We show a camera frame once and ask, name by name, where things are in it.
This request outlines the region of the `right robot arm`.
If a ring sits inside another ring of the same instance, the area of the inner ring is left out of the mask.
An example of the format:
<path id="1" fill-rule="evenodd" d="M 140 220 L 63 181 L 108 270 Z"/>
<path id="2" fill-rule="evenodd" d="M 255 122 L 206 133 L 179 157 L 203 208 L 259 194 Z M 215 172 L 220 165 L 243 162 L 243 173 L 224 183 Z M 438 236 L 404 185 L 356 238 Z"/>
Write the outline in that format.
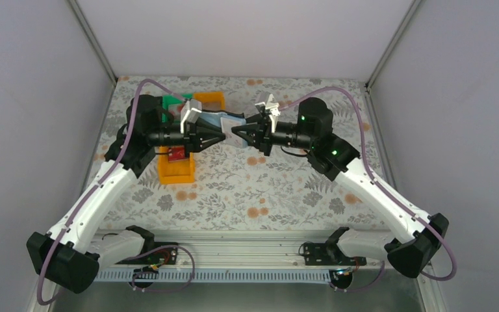
<path id="1" fill-rule="evenodd" d="M 408 278 L 422 274 L 442 246 L 448 219 L 415 207 L 376 176 L 364 153 L 333 133 L 333 113 L 323 100 L 303 100 L 295 123 L 278 121 L 279 113 L 265 104 L 258 108 L 245 125 L 232 127 L 236 136 L 265 156 L 273 146 L 305 150 L 314 170 L 353 193 L 388 227 L 383 232 L 340 227 L 326 242 L 330 258 L 367 257 L 387 261 Z"/>

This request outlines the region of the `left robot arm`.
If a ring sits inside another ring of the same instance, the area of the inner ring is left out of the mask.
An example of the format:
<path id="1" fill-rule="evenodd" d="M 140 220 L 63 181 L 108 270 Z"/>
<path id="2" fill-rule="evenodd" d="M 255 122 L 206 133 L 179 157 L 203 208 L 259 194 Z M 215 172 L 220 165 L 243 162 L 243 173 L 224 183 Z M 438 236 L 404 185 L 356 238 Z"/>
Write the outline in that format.
<path id="1" fill-rule="evenodd" d="M 225 139 L 219 127 L 200 119 L 195 99 L 186 101 L 180 122 L 156 96 L 135 96 L 126 113 L 127 123 L 118 130 L 94 180 L 74 206 L 47 232 L 28 238 L 38 288 L 49 280 L 81 293 L 102 269 L 155 254 L 154 235 L 139 226 L 99 242 L 93 238 L 112 206 L 155 158 L 157 147 L 181 146 L 190 155 Z"/>

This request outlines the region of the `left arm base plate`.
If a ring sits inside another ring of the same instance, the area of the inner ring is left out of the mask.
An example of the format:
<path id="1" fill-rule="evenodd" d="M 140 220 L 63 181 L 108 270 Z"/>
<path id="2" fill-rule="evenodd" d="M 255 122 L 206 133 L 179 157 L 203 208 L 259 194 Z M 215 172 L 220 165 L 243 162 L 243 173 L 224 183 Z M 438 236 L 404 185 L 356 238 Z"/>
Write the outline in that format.
<path id="1" fill-rule="evenodd" d="M 159 251 L 140 257 L 137 259 L 127 259 L 116 263 L 117 265 L 174 265 L 176 264 L 178 254 L 177 242 L 156 242 L 155 247 L 172 245 L 169 248 L 163 248 Z"/>

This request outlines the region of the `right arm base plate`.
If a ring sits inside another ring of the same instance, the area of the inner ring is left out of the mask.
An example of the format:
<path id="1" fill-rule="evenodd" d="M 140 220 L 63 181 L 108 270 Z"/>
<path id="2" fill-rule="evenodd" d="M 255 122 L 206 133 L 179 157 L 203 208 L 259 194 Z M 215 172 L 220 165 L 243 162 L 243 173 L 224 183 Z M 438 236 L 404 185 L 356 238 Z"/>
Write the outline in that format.
<path id="1" fill-rule="evenodd" d="M 326 243 L 304 242 L 298 248 L 298 255 L 304 258 L 306 266 L 365 266 L 365 257 L 348 257 L 337 246 Z"/>

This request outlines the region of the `white floral card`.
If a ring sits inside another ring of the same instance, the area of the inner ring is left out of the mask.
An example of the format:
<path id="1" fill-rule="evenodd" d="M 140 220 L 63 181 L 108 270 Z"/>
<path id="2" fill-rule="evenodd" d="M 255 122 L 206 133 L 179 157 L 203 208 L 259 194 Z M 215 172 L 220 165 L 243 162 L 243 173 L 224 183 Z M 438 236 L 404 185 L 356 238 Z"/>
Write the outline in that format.
<path id="1" fill-rule="evenodd" d="M 245 125 L 246 121 L 244 119 L 230 119 L 230 118 L 220 118 L 220 124 L 223 133 L 225 134 L 224 143 L 237 148 L 245 148 L 246 141 L 239 136 L 235 135 L 232 131 L 233 127 Z"/>

